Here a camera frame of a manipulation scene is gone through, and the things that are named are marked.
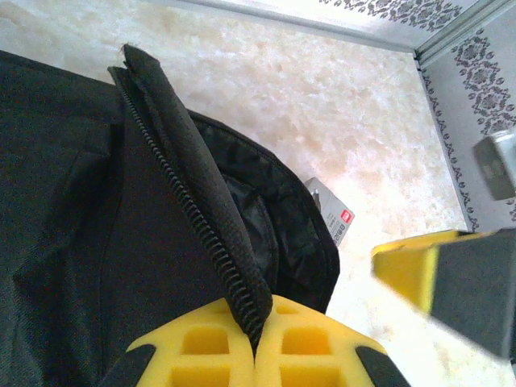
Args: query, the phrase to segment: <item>black zipper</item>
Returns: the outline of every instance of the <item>black zipper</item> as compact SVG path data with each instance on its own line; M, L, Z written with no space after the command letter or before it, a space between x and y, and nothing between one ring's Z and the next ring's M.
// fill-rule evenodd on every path
M223 288L226 290L226 298L231 312L243 332L248 336L253 353L256 354L256 349L264 328L264 322L260 320L260 315L255 302L252 300L251 293L243 282L238 268L233 262L233 259L229 256L220 238L215 234L202 212L198 209L188 189L181 182L179 176L152 138L135 103L132 101L126 89L124 80L117 73L117 71L120 70L121 69L111 68L111 76L118 86L123 101L131 112L131 116L135 120L145 142L151 149L160 167L160 171L164 174L174 197L179 202L183 214L189 220L196 236L200 239L202 246L206 249L208 256L211 258L217 276L223 283Z

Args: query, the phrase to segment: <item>black bag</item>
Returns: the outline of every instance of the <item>black bag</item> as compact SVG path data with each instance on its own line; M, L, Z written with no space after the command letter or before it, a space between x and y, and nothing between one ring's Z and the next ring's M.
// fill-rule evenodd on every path
M220 297L238 321L224 262L259 320L271 292L330 300L338 252L303 184L124 49L121 93L0 52L0 385L96 385L134 339Z

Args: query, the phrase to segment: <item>patterned wallpaper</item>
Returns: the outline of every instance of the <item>patterned wallpaper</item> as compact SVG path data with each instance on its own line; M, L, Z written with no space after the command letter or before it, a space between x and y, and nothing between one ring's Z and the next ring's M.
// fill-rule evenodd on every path
M444 0L318 0L390 22L436 32L460 15L464 7Z
M494 202L472 147L483 136L516 126L516 6L429 64L422 77L472 231L516 227L516 201Z

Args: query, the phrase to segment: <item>beige tile floor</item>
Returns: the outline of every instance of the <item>beige tile floor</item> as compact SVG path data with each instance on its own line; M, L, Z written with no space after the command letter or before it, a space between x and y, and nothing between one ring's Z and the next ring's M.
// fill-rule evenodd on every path
M183 102L317 176L356 221L328 314L380 340L413 386L509 386L512 372L369 274L371 248L464 220L411 55L136 0L0 1L0 49L109 81L122 44Z

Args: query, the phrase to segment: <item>yellow foam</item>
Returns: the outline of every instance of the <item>yellow foam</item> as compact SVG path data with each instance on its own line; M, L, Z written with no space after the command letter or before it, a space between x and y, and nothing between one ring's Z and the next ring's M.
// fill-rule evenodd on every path
M376 341L306 306L274 296L256 352L256 386L373 387L355 348Z
M374 340L285 298L274 296L256 352L224 299L137 339L156 352L138 387L373 387L355 348L385 353Z
M376 277L417 306L431 312L439 247L379 252L373 257Z

